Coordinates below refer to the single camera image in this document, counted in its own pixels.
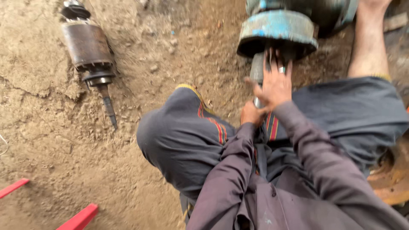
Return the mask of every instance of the metal shaft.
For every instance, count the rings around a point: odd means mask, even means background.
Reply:
[[[250,79],[256,81],[259,86],[263,86],[263,62],[264,62],[264,52],[257,53],[253,57],[252,68],[250,70]],[[254,105],[257,108],[264,107],[261,101],[255,97]]]
[[[114,129],[117,130],[118,129],[117,118],[115,116],[114,108],[111,103],[111,98],[109,97],[108,85],[97,85],[97,89],[101,93],[106,113],[109,116],[109,119],[111,120]]]

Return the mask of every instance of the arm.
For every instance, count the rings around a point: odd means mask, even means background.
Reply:
[[[237,209],[252,170],[254,125],[244,123],[223,148],[222,161],[207,175],[186,229],[211,229],[231,209]],[[229,212],[233,226],[237,211]]]
[[[328,133],[306,119],[294,103],[283,103],[274,113],[323,200],[336,204],[364,229],[409,229],[408,221],[374,194]]]

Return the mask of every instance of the bare foot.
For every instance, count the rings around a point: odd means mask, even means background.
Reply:
[[[358,4],[358,14],[362,12],[368,13],[372,12],[373,14],[383,14],[388,8],[392,0],[360,0]]]

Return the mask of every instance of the dust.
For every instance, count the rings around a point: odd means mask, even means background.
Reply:
[[[88,229],[183,229],[178,192],[137,147],[138,121],[180,83],[195,84],[216,113],[239,125],[251,98],[238,57],[243,0],[88,0],[115,52],[109,86],[117,132],[97,91],[87,91],[61,33],[62,0],[0,4],[0,187],[31,182],[0,200],[6,229],[56,229],[89,203]],[[353,29],[320,41],[295,63],[295,88],[344,78]]]

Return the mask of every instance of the rusty metal cylinder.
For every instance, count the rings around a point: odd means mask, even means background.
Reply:
[[[67,23],[63,33],[72,63],[78,71],[86,71],[89,66],[111,66],[112,56],[106,36],[99,26],[87,23]]]

